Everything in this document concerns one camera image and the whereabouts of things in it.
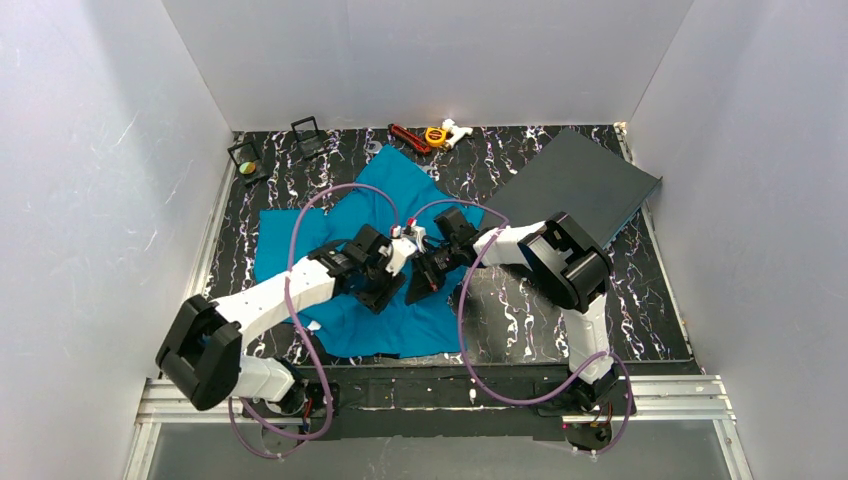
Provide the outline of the round colourful brooch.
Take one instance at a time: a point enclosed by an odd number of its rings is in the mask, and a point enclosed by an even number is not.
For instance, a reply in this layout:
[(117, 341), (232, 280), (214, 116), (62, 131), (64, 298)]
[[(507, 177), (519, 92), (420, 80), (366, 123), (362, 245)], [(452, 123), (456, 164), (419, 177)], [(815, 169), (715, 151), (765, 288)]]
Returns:
[(243, 176), (254, 175), (257, 171), (257, 164), (252, 161), (244, 162), (239, 165), (238, 169)]

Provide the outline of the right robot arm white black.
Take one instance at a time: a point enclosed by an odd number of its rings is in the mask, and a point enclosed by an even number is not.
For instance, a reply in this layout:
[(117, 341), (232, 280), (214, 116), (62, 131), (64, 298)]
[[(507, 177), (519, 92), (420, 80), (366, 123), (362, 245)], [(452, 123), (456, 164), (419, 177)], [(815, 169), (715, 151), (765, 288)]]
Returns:
[(520, 265), (529, 269), (536, 287), (560, 311), (569, 348), (568, 387), (555, 388), (582, 408), (589, 409), (615, 385), (606, 324), (607, 293), (613, 266), (598, 243), (568, 214), (525, 227), (474, 227), (450, 201), (434, 223), (439, 242), (427, 239), (416, 218), (403, 230), (418, 251), (411, 259), (408, 305), (437, 292), (449, 273), (477, 265)]

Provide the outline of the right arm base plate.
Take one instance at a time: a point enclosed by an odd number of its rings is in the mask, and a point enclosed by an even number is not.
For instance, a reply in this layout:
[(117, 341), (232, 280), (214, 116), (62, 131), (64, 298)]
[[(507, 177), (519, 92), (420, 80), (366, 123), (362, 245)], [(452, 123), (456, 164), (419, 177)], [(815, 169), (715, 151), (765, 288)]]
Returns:
[(531, 406), (543, 418), (571, 417), (565, 421), (566, 441), (579, 452), (601, 453), (615, 444), (613, 432), (617, 416), (629, 419), (636, 413), (629, 384), (610, 372), (592, 384), (577, 379), (568, 389), (551, 399)]

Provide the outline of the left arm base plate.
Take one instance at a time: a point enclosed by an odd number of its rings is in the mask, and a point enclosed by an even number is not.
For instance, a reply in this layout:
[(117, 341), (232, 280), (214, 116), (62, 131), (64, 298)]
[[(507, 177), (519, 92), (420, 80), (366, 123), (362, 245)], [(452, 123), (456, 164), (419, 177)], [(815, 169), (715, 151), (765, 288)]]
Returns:
[(309, 378), (283, 367), (240, 377), (233, 398), (243, 415), (270, 433), (306, 442), (329, 430), (336, 410), (339, 386), (325, 378)]

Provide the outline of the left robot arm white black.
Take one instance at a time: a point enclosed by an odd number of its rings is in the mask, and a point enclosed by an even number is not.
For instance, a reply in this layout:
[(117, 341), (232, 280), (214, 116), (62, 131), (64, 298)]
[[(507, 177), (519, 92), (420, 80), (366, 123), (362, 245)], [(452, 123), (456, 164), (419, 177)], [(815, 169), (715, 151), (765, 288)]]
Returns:
[(248, 356), (247, 344), (293, 314), (348, 294), (382, 312), (406, 280), (414, 241), (369, 225), (354, 239), (312, 250), (293, 266), (239, 293), (185, 300), (155, 357), (160, 370), (199, 411), (230, 397), (282, 401), (296, 379), (271, 358)]

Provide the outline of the blue garment cloth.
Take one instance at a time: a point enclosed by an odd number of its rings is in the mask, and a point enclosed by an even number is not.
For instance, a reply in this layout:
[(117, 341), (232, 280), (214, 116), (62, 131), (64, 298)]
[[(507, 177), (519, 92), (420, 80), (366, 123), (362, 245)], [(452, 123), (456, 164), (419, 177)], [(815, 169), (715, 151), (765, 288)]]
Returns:
[[(259, 215), (253, 267), (257, 282), (283, 272), (290, 260), (333, 240), (351, 239), (364, 225), (386, 232), (396, 216), (417, 218), (437, 237), (433, 219), (447, 209), (446, 194), (403, 153), (384, 146), (356, 178), (357, 188), (328, 212), (311, 209), (301, 222), (298, 210), (264, 210)], [(455, 353), (459, 349), (456, 315), (448, 299), (465, 275), (450, 272), (437, 293), (408, 305), (401, 288), (379, 314), (351, 295), (340, 295), (300, 312), (303, 326), (315, 329), (325, 351), (336, 357), (395, 355), (400, 358)]]

